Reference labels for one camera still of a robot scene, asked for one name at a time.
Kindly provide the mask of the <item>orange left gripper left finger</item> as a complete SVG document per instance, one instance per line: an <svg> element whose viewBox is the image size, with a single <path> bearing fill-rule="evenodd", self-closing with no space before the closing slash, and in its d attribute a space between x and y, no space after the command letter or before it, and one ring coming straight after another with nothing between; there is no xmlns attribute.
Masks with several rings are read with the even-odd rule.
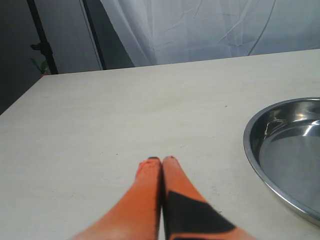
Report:
<svg viewBox="0 0 320 240"><path fill-rule="evenodd" d="M161 213L161 160L149 157L122 198L73 240L157 240Z"/></svg>

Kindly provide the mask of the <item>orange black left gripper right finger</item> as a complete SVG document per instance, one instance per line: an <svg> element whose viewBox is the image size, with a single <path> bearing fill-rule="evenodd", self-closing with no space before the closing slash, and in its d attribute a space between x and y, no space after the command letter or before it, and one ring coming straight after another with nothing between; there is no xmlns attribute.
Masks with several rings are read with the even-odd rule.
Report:
<svg viewBox="0 0 320 240"><path fill-rule="evenodd" d="M249 240L206 201L173 156L162 162L163 220L167 240Z"/></svg>

